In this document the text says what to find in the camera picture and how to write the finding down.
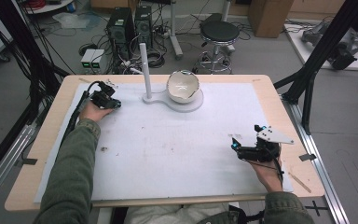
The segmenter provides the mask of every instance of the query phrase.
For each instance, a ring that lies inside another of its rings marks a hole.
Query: gray floor
[[[50,24],[53,21],[51,15],[53,14],[47,13],[40,18],[42,26],[53,31],[48,35],[48,40],[69,66],[77,74],[82,74],[78,48],[89,43],[95,35],[103,35],[106,21],[93,17],[92,27],[88,29],[62,30],[59,29],[58,24]],[[193,17],[179,19],[178,27],[193,19]],[[229,20],[247,23],[246,18],[231,17]],[[302,66],[286,34],[280,34],[278,38],[257,38],[252,32],[247,33],[251,36],[250,40],[239,40],[235,44],[236,52],[231,57],[234,74],[266,74],[275,82],[292,75]],[[159,69],[151,69],[151,74],[170,74],[177,69],[191,69],[199,54],[212,48],[206,46],[202,49],[200,47],[202,41],[197,35],[179,35],[178,39],[185,57],[176,61],[173,58],[172,46],[166,41],[168,48],[166,63]],[[67,69],[55,55],[54,60],[59,67]],[[0,142],[28,104],[28,87],[29,82],[14,61],[0,62]],[[288,87],[283,87],[278,92],[283,93],[287,89]],[[315,80],[310,130],[349,221],[358,223],[357,71],[320,70]],[[14,167],[0,187],[0,223],[31,222],[35,216],[35,212],[9,213],[4,208],[6,197],[19,170],[19,167]],[[312,201],[320,207],[326,207],[324,198],[305,199],[303,203],[312,206]],[[246,213],[255,214],[263,209],[264,204],[250,202],[240,203],[240,206]],[[96,222],[97,212],[98,209],[93,210],[90,223]],[[319,216],[314,210],[309,212],[316,223],[333,222],[328,211],[320,210]]]

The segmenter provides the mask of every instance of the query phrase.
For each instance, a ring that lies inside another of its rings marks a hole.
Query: stool
[[[208,69],[211,74],[215,72],[223,72],[231,69],[231,60],[225,52],[220,51],[220,47],[234,44],[240,31],[238,28],[226,21],[209,21],[201,26],[201,38],[205,41],[202,46],[211,43],[214,44],[212,55],[208,51],[204,51],[194,64],[192,72],[197,74],[198,67],[201,66]]]

